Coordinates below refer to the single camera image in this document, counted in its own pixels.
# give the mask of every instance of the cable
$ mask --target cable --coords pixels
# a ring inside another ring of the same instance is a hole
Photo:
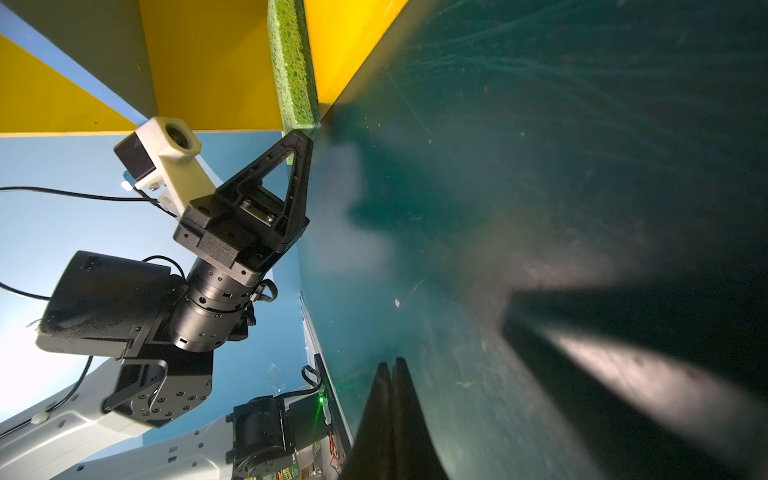
[[[43,187],[0,187],[0,192],[38,192],[40,194],[63,195],[65,197],[89,198],[91,200],[107,200],[110,202],[149,202],[159,204],[156,198],[133,198],[133,197],[106,197],[105,195],[79,194],[77,192],[67,192],[66,190],[56,190],[54,188]]]
[[[154,202],[153,200],[155,200],[155,199],[154,199],[154,198],[152,198],[152,197],[150,197],[149,195],[147,195],[147,194],[146,194],[146,193],[145,193],[143,190],[139,190],[139,189],[137,189],[136,187],[134,187],[134,192],[136,192],[137,194],[141,195],[141,198],[144,198],[144,199],[146,199],[147,201],[149,201],[149,202],[152,202],[152,204],[153,204],[155,207],[159,208],[159,209],[160,209],[160,210],[162,210],[164,213],[166,213],[166,214],[168,214],[168,215],[171,215],[173,218],[178,218],[178,217],[177,217],[177,215],[176,215],[174,212],[171,212],[171,211],[169,211],[169,210],[165,210],[165,209],[163,208],[163,206],[162,206],[162,205],[160,205],[160,201],[159,201],[159,200],[158,200],[157,202]]]
[[[93,359],[94,359],[94,357],[92,355],[88,357],[88,361],[85,363],[85,368],[83,369],[83,373],[80,374],[80,378],[78,379],[78,381],[74,383],[74,386],[72,387],[72,390],[69,391],[67,396],[65,396],[63,399],[59,400],[58,402],[56,402],[55,405],[53,405],[52,407],[46,409],[45,411],[47,413],[51,413],[54,410],[56,410],[58,407],[64,405],[64,403],[67,400],[69,400],[72,397],[72,395],[74,395],[74,393],[77,391],[77,389],[80,386],[80,384],[83,383],[83,379],[88,374],[88,369],[91,368],[91,362],[93,362]],[[32,419],[26,419],[24,422],[19,423],[15,427],[11,427],[10,429],[5,430],[3,433],[0,433],[0,439],[3,438],[6,435],[9,435],[9,434],[15,432],[16,430],[20,429],[21,427],[23,427],[25,425],[29,425],[31,422],[32,422]]]
[[[311,372],[314,376],[316,376],[318,381],[315,382],[310,377],[308,377],[306,375],[305,370]],[[304,378],[304,380],[306,380],[307,383],[309,383],[312,386],[311,389],[293,390],[292,392],[285,392],[282,395],[278,395],[277,398],[278,399],[288,399],[288,398],[294,397],[294,396],[312,395],[313,393],[315,393],[318,390],[320,390],[320,386],[321,386],[320,383],[322,382],[322,379],[320,378],[320,372],[318,372],[317,370],[315,370],[314,368],[312,368],[309,365],[305,365],[305,366],[301,367],[301,376]]]
[[[187,278],[184,275],[184,271],[181,269],[181,266],[178,263],[174,262],[172,259],[168,258],[168,257],[163,257],[162,255],[153,255],[152,257],[147,257],[147,258],[143,259],[142,262],[148,262],[150,260],[156,260],[156,259],[165,260],[167,262],[172,263],[173,266],[176,267],[176,270],[179,270],[179,273],[181,274],[181,278]]]
[[[2,288],[3,290],[7,290],[7,291],[9,291],[11,293],[15,293],[16,295],[26,296],[27,298],[34,298],[35,300],[50,300],[51,299],[50,296],[37,295],[35,293],[22,292],[21,290],[17,290],[15,288],[13,288],[12,286],[5,285],[3,282],[0,282],[0,288]]]

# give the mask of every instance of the green sponge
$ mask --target green sponge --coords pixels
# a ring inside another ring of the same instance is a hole
[[[303,0],[269,0],[266,27],[284,132],[319,127],[317,88]]]

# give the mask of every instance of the table surface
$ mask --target table surface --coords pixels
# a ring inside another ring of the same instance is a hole
[[[452,478],[747,471],[766,22],[757,0],[412,0],[313,132],[302,288],[352,432],[402,356]]]

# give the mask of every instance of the yellow wall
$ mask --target yellow wall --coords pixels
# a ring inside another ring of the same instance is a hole
[[[304,0],[321,116],[406,3],[408,0]]]
[[[195,131],[283,127],[266,0],[139,0],[157,109]]]
[[[0,36],[0,137],[122,134],[136,126]]]

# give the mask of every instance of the metal cylinder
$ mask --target metal cylinder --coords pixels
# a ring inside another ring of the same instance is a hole
[[[207,352],[227,341],[255,287],[244,286],[198,258],[189,289],[170,318],[170,340],[189,352]]]

